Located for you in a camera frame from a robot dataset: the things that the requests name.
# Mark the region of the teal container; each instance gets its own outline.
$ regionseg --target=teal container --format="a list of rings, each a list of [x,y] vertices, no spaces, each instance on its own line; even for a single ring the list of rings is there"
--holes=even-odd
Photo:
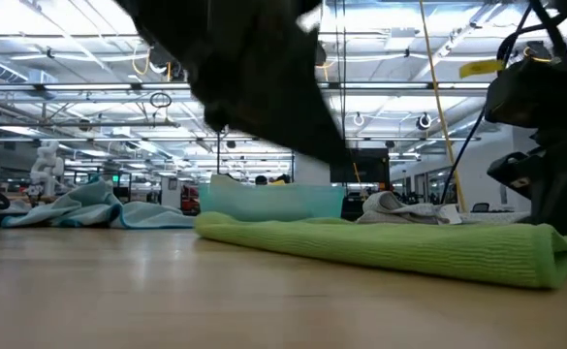
[[[202,212],[220,212],[245,222],[341,217],[343,187],[309,185],[199,186]]]

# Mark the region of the wooden table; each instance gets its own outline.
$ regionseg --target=wooden table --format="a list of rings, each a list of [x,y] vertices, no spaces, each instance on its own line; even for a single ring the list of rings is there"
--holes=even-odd
[[[567,284],[368,270],[190,232],[0,230],[0,348],[567,349]]]

